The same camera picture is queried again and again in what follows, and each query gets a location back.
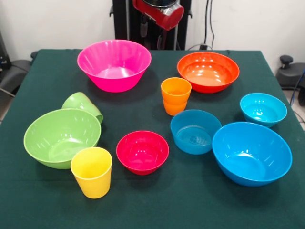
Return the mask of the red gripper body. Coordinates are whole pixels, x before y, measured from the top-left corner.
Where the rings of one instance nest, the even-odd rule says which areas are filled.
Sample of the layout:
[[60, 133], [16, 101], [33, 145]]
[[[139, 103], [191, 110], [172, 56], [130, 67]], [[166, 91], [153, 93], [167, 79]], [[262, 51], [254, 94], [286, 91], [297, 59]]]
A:
[[177, 0], [133, 0], [132, 3], [166, 31], [176, 27], [184, 14], [184, 7]]

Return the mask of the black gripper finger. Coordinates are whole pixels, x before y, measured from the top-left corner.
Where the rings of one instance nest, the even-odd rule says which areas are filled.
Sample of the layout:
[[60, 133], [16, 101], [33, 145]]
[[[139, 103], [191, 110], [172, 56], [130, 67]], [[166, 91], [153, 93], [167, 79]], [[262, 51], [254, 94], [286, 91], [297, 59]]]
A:
[[148, 32], [148, 16], [142, 14], [140, 21], [140, 36], [142, 38], [145, 38], [147, 36], [147, 32]]
[[160, 35], [157, 40], [157, 49], [164, 49], [166, 43], [167, 31], [162, 29]]

